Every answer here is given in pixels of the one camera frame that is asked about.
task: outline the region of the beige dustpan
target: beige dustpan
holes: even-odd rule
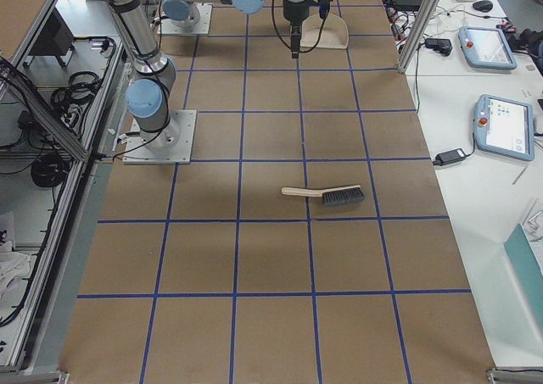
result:
[[[304,21],[302,25],[301,47],[313,47],[319,36],[322,19],[318,14],[313,14]],[[335,14],[328,14],[322,29],[321,40],[316,47],[330,49],[346,49],[349,44],[349,31],[347,24],[341,17]]]

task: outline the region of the light blue device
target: light blue device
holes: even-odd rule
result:
[[[458,31],[458,38],[470,66],[499,70],[517,68],[517,61],[502,30],[463,26]]]
[[[534,160],[534,113],[527,103],[484,94],[475,107],[473,139],[479,149]]]

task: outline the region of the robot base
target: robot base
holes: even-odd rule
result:
[[[182,28],[181,26],[173,25],[171,20],[164,19],[158,29],[159,35],[162,36],[191,36],[191,35],[207,35],[210,33],[211,4],[197,4],[200,12],[200,20],[193,26]]]
[[[172,147],[149,148],[139,147],[143,144],[141,137],[129,138],[126,150],[139,147],[137,150],[126,153],[122,161],[125,164],[190,164],[193,151],[194,130],[196,128],[196,110],[175,110],[171,112],[171,120],[174,120],[181,129],[179,139]],[[130,131],[139,131],[139,125],[134,120]]]

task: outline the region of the black mouse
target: black mouse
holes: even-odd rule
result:
[[[493,7],[494,4],[490,0],[481,0],[473,3],[473,9],[476,9],[481,13],[488,13]]]

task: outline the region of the brush handle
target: brush handle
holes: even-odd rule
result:
[[[301,187],[283,187],[281,193],[289,196],[304,196],[306,198],[319,198],[323,193],[344,191],[345,189],[355,189],[361,187],[360,185],[330,187],[328,189],[304,189]]]

